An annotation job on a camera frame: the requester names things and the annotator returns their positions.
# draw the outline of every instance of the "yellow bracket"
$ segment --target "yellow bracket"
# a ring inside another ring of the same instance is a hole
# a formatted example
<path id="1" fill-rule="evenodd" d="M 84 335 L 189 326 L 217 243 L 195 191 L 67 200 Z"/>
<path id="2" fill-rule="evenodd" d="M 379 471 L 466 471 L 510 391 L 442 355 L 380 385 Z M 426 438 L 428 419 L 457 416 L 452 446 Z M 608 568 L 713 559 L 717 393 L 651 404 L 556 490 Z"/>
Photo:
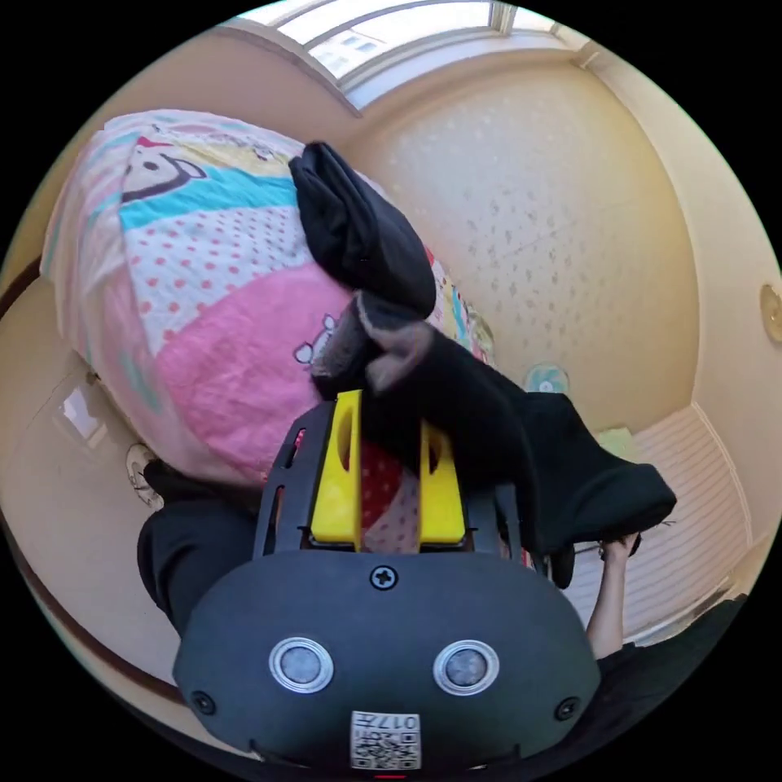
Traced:
<path id="1" fill-rule="evenodd" d="M 336 399 L 310 530 L 318 543 L 361 550 L 361 391 Z"/>
<path id="2" fill-rule="evenodd" d="M 459 482 L 448 438 L 421 424 L 420 545 L 461 543 L 465 535 Z"/>

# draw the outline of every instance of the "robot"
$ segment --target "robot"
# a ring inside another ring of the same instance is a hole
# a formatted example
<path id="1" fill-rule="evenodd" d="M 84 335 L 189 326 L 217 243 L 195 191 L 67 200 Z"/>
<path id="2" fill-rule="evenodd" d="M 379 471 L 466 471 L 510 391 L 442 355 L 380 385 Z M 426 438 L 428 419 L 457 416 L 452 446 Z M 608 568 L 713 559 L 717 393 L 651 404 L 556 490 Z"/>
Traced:
<path id="1" fill-rule="evenodd" d="M 552 747 L 600 673 L 570 602 L 521 565 L 515 490 L 463 490 L 422 423 L 419 554 L 361 551 L 360 410 L 343 393 L 291 427 L 253 559 L 182 637 L 183 696 L 227 744 L 336 778 L 431 779 Z"/>

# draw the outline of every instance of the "fan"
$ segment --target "fan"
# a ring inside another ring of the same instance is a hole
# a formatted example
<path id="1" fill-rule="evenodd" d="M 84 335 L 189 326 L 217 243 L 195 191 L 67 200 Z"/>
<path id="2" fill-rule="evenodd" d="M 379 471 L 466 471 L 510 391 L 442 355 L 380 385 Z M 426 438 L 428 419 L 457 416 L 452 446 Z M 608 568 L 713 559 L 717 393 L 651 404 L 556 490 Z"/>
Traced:
<path id="1" fill-rule="evenodd" d="M 535 364 L 527 372 L 524 390 L 543 393 L 568 393 L 570 391 L 568 373 L 556 364 Z"/>

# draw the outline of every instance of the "cartoon print blanket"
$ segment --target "cartoon print blanket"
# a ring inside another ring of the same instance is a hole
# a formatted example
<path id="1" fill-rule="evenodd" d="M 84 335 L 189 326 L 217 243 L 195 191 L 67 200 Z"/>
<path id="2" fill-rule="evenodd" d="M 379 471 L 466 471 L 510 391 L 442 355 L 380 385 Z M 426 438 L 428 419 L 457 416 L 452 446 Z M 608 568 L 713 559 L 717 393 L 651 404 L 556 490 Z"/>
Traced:
<path id="1" fill-rule="evenodd" d="M 121 116 L 87 144 L 55 206 L 41 271 L 60 332 L 187 475 L 262 485 L 293 420 L 319 401 L 309 366 L 351 291 L 307 248 L 288 170 L 302 149 L 200 112 Z M 491 362 L 480 316 L 429 259 L 431 322 Z M 371 448 L 362 473 L 367 546 L 406 550 L 417 481 Z"/>

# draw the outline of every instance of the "screw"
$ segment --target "screw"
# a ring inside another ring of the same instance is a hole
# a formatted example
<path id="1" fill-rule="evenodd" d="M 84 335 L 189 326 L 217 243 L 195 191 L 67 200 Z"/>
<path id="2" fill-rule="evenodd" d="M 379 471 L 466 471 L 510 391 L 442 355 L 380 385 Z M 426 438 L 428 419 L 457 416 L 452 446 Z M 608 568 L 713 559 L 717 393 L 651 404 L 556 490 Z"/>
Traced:
<path id="1" fill-rule="evenodd" d="M 369 577 L 370 584 L 380 591 L 393 589 L 397 585 L 398 580 L 397 571 L 386 565 L 375 568 Z"/>
<path id="2" fill-rule="evenodd" d="M 210 714 L 214 714 L 215 709 L 217 708 L 214 701 L 205 692 L 201 692 L 200 690 L 191 695 L 191 700 L 193 701 L 193 705 L 207 717 Z"/>
<path id="3" fill-rule="evenodd" d="M 569 720 L 578 711 L 578 707 L 581 704 L 580 698 L 565 698 L 557 707 L 554 712 L 554 717 L 561 723 Z"/>

